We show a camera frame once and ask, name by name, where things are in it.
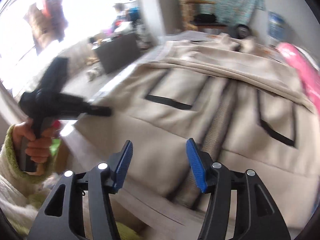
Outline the person's left hand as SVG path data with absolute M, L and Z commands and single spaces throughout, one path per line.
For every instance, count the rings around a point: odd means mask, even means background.
M 26 138 L 29 142 L 27 143 L 24 155 L 29 156 L 31 160 L 37 164 L 43 164 L 50 156 L 49 148 L 52 145 L 53 137 L 61 127 L 61 122 L 58 120 L 54 121 L 52 126 L 43 131 L 39 139 L 36 139 L 36 136 L 31 129 L 32 124 L 33 120 L 28 119 L 25 122 L 14 125 L 12 130 L 13 146 L 18 157 L 22 148 L 22 139 Z

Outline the left forearm green sleeve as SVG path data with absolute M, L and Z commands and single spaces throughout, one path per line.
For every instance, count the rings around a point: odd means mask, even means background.
M 51 152 L 35 173 L 20 170 L 12 142 L 13 128 L 14 125 L 7 130 L 1 148 L 1 210 L 18 235 L 26 238 L 50 188 L 58 181 L 58 174 L 53 172 Z

